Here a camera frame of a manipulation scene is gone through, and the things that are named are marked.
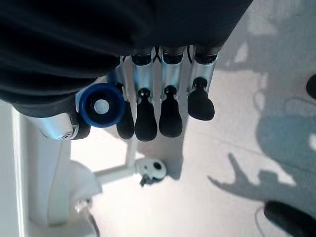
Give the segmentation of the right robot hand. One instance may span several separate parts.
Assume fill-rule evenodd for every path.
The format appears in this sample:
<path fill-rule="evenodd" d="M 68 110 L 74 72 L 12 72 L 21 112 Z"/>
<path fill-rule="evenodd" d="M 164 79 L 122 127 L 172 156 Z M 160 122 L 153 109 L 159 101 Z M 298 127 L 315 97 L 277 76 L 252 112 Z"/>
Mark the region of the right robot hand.
<path fill-rule="evenodd" d="M 218 54 L 249 0 L 3 0 L 0 98 L 54 140 L 115 125 L 123 139 L 177 137 L 184 55 L 188 112 L 211 120 Z"/>

